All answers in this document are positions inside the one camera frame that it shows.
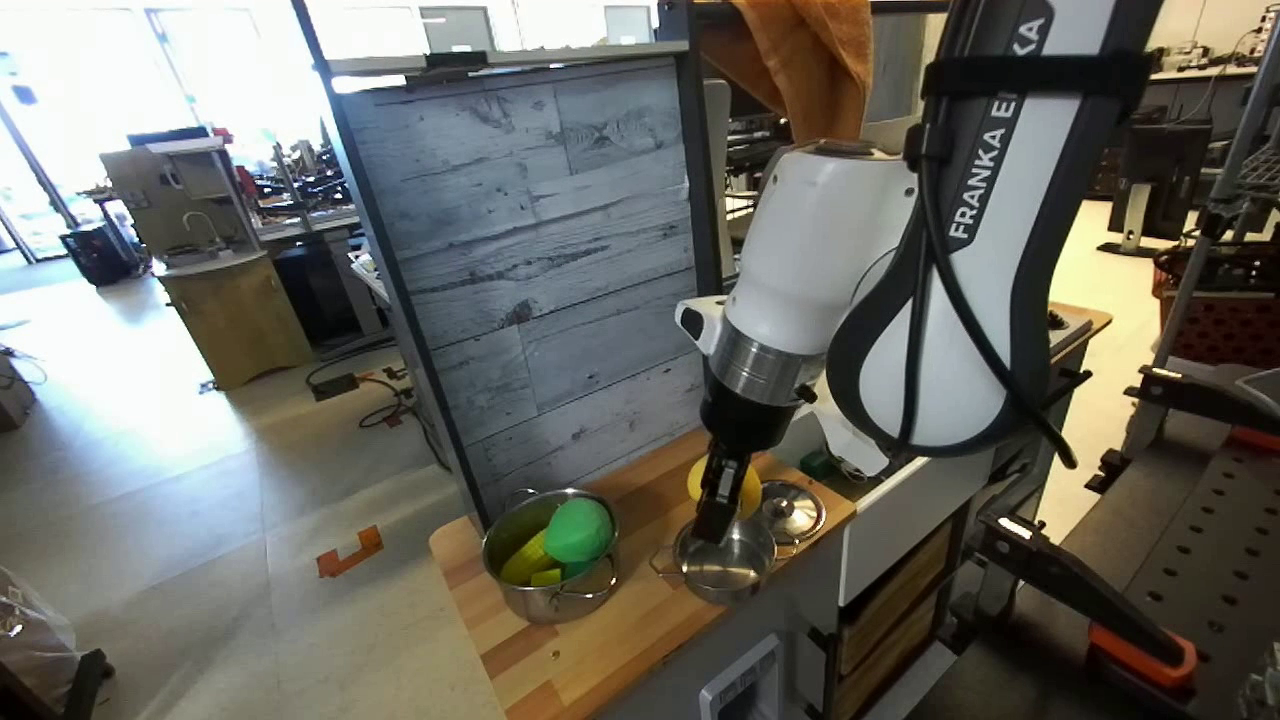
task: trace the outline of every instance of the concrete floor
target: concrete floor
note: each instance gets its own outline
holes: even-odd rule
[[[1070,421],[1082,467],[1052,472],[1052,534],[1093,505],[1083,478],[1158,339],[1149,259],[1099,255],[1099,236],[1088,202],[1052,291],[1116,314]],[[0,343],[41,396],[0,435],[0,569],[111,657],[100,717],[502,717],[430,561],[457,485],[411,423],[355,427],[375,388],[318,403],[281,370],[201,396],[210,370],[162,285],[95,291],[71,262],[0,266]],[[389,547],[321,581],[318,555],[363,522]]]

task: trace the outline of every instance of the wooden table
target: wooden table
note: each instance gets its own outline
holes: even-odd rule
[[[706,449],[710,435],[692,432],[592,485],[592,491],[608,494],[620,521],[620,589],[603,606],[571,622],[535,629],[504,605],[502,589],[479,569],[479,531],[471,521],[452,521],[433,534],[433,555],[452,605],[507,717],[596,717],[661,667],[663,657],[717,622],[723,606],[706,605],[680,585],[680,577],[651,562],[692,521],[684,475]],[[851,501],[819,485],[807,488],[830,512],[815,534],[851,517]],[[780,551],[771,577],[806,547]]]

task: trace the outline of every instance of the gray wooden panel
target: gray wooden panel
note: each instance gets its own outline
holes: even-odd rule
[[[554,410],[643,366],[689,355],[689,334],[671,322],[671,306],[692,295],[689,277],[663,277],[618,295],[554,311],[541,326],[519,330],[535,406]]]
[[[684,223],[689,202],[684,186],[626,197],[603,208],[589,208],[575,215],[559,215],[547,223],[533,223],[519,231],[492,236],[483,243],[447,243],[423,252],[401,252],[401,273],[408,291],[440,291],[498,277],[535,277],[547,262],[547,252],[583,252],[596,243],[599,231],[637,231],[661,223]]]
[[[447,84],[423,93],[355,95],[355,144],[389,155],[369,176],[372,193],[396,193],[423,176],[452,176],[468,165],[519,159],[533,147],[559,147],[559,106],[554,84]]]
[[[386,223],[396,236],[396,255],[440,252],[457,243],[498,238],[517,227],[541,223],[535,182],[564,176],[564,147],[533,147],[468,165],[452,176],[420,176],[379,193]]]
[[[671,71],[631,71],[626,84],[571,79],[558,88],[570,173],[680,144]]]
[[[525,339],[517,326],[489,330],[435,353],[440,384],[465,441],[492,435],[535,416]]]
[[[671,60],[363,93],[344,132],[471,505],[589,485],[697,427]]]
[[[692,266],[689,223],[661,223],[546,255],[529,277],[479,277],[460,286],[411,291],[411,306],[430,343],[457,343],[684,266]]]
[[[504,505],[525,488],[596,478],[643,449],[675,441],[697,427],[702,396],[702,361],[680,355],[581,403],[564,403],[535,423],[489,435],[475,449],[475,472],[492,488],[489,505]]]

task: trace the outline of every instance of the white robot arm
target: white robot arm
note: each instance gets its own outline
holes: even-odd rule
[[[896,456],[1047,427],[1047,279],[1099,147],[1136,102],[1158,0],[961,0],[923,76],[914,169],[789,147],[739,285],[675,322],[710,355],[697,534],[802,403],[877,475]]]

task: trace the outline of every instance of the box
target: box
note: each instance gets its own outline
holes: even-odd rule
[[[14,432],[30,421],[36,403],[34,384],[0,355],[0,432]]]

